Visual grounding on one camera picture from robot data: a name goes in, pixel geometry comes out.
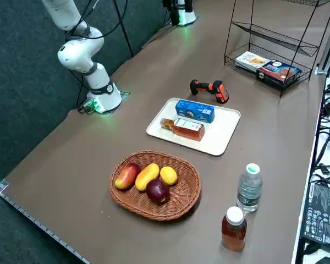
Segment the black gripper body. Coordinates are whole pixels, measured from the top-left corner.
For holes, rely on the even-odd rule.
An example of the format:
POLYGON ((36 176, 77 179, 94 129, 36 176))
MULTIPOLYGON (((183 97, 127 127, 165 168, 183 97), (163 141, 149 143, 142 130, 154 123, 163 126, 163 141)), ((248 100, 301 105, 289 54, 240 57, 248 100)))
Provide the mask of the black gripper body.
POLYGON ((162 5, 170 12, 178 11, 178 0, 162 0, 162 5))

